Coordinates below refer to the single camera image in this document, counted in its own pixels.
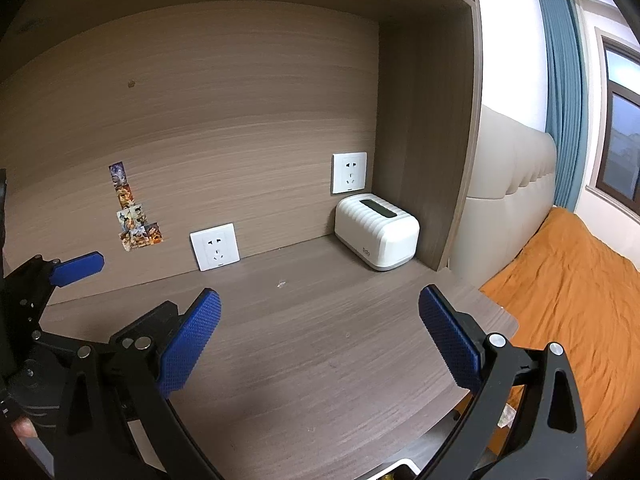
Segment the white wall socket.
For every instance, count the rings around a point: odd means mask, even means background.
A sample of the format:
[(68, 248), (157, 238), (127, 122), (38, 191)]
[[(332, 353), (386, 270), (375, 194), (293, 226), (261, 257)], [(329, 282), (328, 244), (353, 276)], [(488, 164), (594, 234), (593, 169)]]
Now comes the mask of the white wall socket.
[(360, 191), (366, 187), (367, 153), (334, 154), (332, 158), (332, 193)]
[(190, 234), (190, 242), (201, 272), (240, 261), (238, 242), (232, 223)]

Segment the white wall socket lower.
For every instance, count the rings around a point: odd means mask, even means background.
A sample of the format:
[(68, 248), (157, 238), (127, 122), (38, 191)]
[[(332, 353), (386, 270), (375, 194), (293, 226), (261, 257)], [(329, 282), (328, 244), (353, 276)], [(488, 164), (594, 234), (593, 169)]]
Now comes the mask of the white wall socket lower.
[(201, 272), (240, 261), (238, 242), (232, 223), (190, 234), (190, 242)]

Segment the beige padded headboard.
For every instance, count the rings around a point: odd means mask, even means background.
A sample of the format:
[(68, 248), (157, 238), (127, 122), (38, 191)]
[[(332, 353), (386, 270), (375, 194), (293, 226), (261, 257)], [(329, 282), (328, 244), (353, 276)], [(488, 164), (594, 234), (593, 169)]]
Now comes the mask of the beige padded headboard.
[(484, 107), (468, 196), (449, 269), (482, 287), (523, 249), (554, 202), (556, 147), (549, 133)]

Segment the white wall socket upper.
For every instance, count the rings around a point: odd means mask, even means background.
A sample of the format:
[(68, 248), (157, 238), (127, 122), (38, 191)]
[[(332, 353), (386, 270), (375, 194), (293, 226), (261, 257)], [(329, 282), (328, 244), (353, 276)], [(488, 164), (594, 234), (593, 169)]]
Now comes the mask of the white wall socket upper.
[(366, 187), (367, 153), (334, 154), (332, 158), (332, 193), (360, 191)]

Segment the blue curtain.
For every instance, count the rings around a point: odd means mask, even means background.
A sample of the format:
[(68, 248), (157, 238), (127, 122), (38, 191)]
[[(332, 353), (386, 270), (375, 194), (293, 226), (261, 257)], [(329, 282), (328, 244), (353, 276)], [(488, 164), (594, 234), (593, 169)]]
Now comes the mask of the blue curtain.
[(574, 0), (539, 0), (548, 70), (546, 131), (556, 147), (554, 203), (577, 206), (587, 157), (588, 80)]

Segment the orange bed cover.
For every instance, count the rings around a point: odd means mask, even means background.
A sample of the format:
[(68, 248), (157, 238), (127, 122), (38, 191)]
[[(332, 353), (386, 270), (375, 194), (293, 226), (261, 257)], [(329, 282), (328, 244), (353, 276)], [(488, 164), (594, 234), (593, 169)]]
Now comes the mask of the orange bed cover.
[(550, 210), (518, 256), (480, 289), (518, 320), (518, 347), (564, 347), (596, 472), (639, 409), (639, 272), (576, 214)]

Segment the dark framed window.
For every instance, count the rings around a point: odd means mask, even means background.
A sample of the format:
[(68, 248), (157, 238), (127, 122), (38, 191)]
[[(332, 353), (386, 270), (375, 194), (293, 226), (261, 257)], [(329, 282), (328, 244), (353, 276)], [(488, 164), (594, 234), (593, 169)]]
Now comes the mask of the dark framed window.
[(597, 188), (639, 213), (639, 53), (602, 38), (605, 66), (604, 140)]

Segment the white trash bin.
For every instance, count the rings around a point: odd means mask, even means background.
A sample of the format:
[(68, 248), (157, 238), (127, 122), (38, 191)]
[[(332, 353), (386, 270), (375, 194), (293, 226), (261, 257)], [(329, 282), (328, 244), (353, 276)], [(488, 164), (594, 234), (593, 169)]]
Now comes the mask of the white trash bin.
[(368, 472), (363, 479), (364, 480), (414, 480), (421, 469), (416, 466), (413, 460), (408, 458), (402, 458), (396, 460), (391, 464), (384, 467), (378, 467), (375, 471)]

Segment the colourful sticker strip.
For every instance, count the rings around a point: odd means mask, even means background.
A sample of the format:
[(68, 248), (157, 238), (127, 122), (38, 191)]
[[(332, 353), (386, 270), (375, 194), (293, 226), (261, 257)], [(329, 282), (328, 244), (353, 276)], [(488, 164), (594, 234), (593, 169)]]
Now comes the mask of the colourful sticker strip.
[(163, 234), (156, 222), (149, 222), (141, 204), (134, 200), (134, 193), (128, 183), (125, 166), (115, 162), (108, 167), (119, 203), (116, 217), (120, 225), (119, 239), (126, 252), (160, 244)]

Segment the white tissue box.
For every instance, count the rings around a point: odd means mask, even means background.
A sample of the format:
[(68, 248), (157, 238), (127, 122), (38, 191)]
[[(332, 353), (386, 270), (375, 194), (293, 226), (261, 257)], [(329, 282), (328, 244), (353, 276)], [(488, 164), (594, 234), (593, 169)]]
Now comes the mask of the white tissue box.
[(335, 236), (368, 266), (389, 271), (416, 255), (420, 224), (412, 214), (371, 193), (345, 197), (335, 209)]

